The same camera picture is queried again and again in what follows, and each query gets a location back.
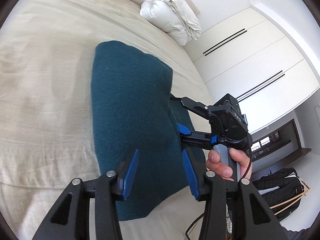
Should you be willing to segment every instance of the beige bed sheet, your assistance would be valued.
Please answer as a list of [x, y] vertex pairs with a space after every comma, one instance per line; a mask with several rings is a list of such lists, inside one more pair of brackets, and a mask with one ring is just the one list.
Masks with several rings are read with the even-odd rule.
[[[100, 175], [90, 98], [100, 42], [153, 54], [173, 69], [175, 96], [213, 103], [186, 52], [139, 10], [129, 0], [20, 0], [1, 28], [0, 210], [20, 240], [32, 238], [73, 178]], [[191, 119], [209, 131], [206, 120]], [[147, 218], [121, 222], [124, 239], [185, 239], [203, 208], [187, 187]]]

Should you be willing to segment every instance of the human hand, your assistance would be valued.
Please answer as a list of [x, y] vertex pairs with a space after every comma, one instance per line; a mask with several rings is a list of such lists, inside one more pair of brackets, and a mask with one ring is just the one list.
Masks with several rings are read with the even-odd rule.
[[[230, 148], [229, 154], [234, 161], [240, 164], [240, 174], [241, 176], [243, 176], [245, 171], [248, 168], [250, 158], [243, 151], [236, 150], [233, 148]], [[214, 150], [211, 150], [209, 152], [208, 160], [206, 162], [206, 167], [210, 171], [214, 171], [215, 173], [219, 174], [224, 179], [233, 180], [230, 178], [233, 173], [232, 169], [228, 165], [221, 163], [220, 159], [221, 159], [220, 154]], [[247, 179], [250, 179], [251, 173], [252, 173], [252, 165], [245, 177]]]

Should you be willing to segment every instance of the wire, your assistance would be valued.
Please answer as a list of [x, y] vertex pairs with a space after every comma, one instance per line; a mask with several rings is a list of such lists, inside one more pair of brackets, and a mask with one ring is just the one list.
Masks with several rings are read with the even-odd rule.
[[190, 237], [188, 236], [188, 233], [190, 231], [190, 229], [195, 225], [195, 223], [197, 223], [202, 217], [204, 216], [204, 212], [198, 216], [192, 223], [191, 225], [188, 227], [187, 231], [186, 231], [186, 237], [188, 240], [191, 240]]
[[250, 170], [250, 168], [251, 168], [251, 164], [252, 164], [252, 151], [251, 151], [251, 149], [249, 148], [249, 158], [250, 158], [250, 161], [249, 161], [249, 165], [248, 165], [248, 167], [247, 167], [247, 169], [245, 170], [245, 173], [243, 174], [243, 176], [241, 177], [241, 179], [243, 179], [243, 178], [245, 178], [245, 176], [247, 176], [247, 174], [248, 174], [248, 172], [249, 172], [249, 170]]

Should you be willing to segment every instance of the folded teal garment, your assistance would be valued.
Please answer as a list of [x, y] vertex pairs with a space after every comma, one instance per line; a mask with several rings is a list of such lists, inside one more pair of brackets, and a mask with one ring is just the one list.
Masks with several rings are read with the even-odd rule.
[[[96, 47], [91, 95], [101, 173], [114, 169], [130, 149], [140, 151], [131, 194], [116, 203], [119, 220], [146, 217], [188, 185], [176, 119], [193, 126], [187, 110], [169, 105], [171, 85], [172, 69], [158, 58], [119, 41]], [[204, 159], [202, 150], [195, 151]]]

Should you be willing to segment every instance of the ribbed blue rubber pad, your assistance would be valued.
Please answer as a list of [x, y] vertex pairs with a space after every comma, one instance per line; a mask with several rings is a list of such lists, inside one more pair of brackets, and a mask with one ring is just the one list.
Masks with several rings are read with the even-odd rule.
[[195, 199], [198, 200], [200, 197], [198, 179], [195, 170], [191, 164], [189, 155], [185, 149], [182, 152], [182, 163], [187, 176], [187, 181], [190, 186], [191, 193], [195, 197]]
[[138, 149], [136, 149], [131, 159], [131, 163], [129, 165], [128, 171], [125, 174], [124, 180], [123, 180], [123, 191], [121, 195], [124, 198], [124, 200], [126, 200], [127, 197], [130, 195], [132, 185], [134, 182], [134, 177], [136, 176], [138, 164], [139, 164], [139, 151]]

